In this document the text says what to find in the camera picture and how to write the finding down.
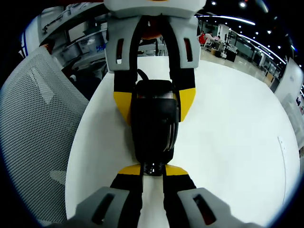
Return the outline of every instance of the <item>chair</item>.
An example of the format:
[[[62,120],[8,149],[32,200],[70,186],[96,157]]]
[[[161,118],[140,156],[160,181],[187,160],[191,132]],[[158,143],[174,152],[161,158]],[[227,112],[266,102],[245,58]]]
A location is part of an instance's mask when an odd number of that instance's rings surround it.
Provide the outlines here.
[[[0,145],[9,176],[46,225],[67,219],[65,173],[88,100],[44,47],[26,57],[0,92]]]

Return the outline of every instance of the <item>desk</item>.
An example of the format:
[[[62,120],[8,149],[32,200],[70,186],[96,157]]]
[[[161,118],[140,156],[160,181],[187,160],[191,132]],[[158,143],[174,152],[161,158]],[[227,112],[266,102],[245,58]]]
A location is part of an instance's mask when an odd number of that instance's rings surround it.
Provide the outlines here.
[[[168,57],[138,58],[150,79],[169,79],[168,66]],[[299,175],[290,121],[267,85],[250,75],[201,60],[195,76],[196,97],[179,125],[170,164],[228,203],[234,217],[266,225]],[[121,168],[137,163],[131,128],[113,99],[113,79],[108,73],[100,83],[74,138],[66,175],[68,218],[78,203],[110,186]],[[288,153],[281,152],[278,136]]]

